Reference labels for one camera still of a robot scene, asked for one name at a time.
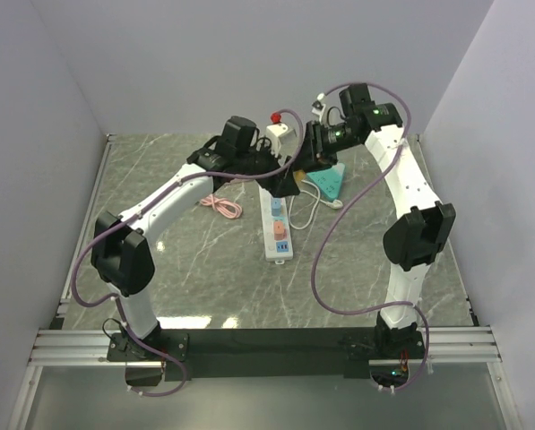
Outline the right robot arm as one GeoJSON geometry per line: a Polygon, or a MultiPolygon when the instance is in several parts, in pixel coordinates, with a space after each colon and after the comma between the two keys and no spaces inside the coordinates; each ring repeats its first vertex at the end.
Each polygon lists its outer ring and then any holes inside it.
{"type": "Polygon", "coordinates": [[[393,198],[396,220],[383,236],[386,258],[391,264],[384,305],[378,310],[374,347],[383,357],[394,357],[403,348],[425,346],[419,333],[425,319],[417,304],[423,282],[436,257],[444,250],[456,211],[432,190],[407,140],[411,115],[399,114],[392,103],[378,104],[370,94],[373,84],[350,82],[337,85],[342,120],[329,125],[324,118],[327,93],[320,94],[306,124],[294,171],[325,170],[337,162],[340,151],[364,146],[380,169],[378,182],[385,182],[393,198]]]}

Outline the orange charger plug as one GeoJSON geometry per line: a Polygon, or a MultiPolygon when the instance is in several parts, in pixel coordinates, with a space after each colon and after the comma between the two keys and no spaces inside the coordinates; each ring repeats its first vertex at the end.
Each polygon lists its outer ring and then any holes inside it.
{"type": "Polygon", "coordinates": [[[299,170],[296,171],[293,176],[296,184],[299,185],[306,178],[306,173],[303,170],[299,170]]]}

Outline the white multicolour power strip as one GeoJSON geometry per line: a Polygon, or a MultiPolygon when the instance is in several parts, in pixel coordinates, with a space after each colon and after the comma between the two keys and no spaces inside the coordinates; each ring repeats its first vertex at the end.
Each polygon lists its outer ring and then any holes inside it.
{"type": "Polygon", "coordinates": [[[294,256],[287,204],[262,187],[258,191],[265,260],[282,265],[294,256]]]}

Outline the teal triangular socket adapter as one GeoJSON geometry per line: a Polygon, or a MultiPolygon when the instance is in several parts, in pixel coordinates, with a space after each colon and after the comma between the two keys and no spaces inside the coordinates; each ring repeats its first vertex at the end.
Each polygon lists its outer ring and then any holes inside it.
{"type": "Polygon", "coordinates": [[[339,162],[326,170],[309,172],[306,177],[315,184],[328,201],[338,200],[345,176],[346,166],[339,162]]]}

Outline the blue charger plug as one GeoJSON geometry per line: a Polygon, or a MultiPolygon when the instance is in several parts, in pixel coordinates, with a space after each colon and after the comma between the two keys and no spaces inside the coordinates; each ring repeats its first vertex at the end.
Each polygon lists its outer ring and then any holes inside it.
{"type": "Polygon", "coordinates": [[[271,200],[271,214],[273,217],[279,217],[281,215],[281,199],[272,198],[271,200]]]}

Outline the pink charger plug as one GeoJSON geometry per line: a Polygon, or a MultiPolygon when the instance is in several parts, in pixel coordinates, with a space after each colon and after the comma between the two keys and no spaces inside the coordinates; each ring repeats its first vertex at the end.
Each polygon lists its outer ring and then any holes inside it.
{"type": "Polygon", "coordinates": [[[289,232],[283,221],[276,220],[273,222],[273,241],[278,243],[289,241],[289,232]]]}

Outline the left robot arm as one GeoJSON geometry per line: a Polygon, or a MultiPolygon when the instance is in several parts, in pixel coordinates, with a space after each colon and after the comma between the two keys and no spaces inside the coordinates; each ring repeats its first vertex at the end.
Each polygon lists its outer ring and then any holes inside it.
{"type": "Polygon", "coordinates": [[[294,163],[304,129],[275,121],[263,135],[256,130],[255,122],[232,116],[164,185],[118,215],[104,212],[97,218],[91,265],[108,285],[130,334],[127,348],[138,359],[154,357],[160,347],[161,328],[148,286],[155,274],[151,250],[161,234],[233,180],[255,181],[277,197],[298,192],[294,163]]]}

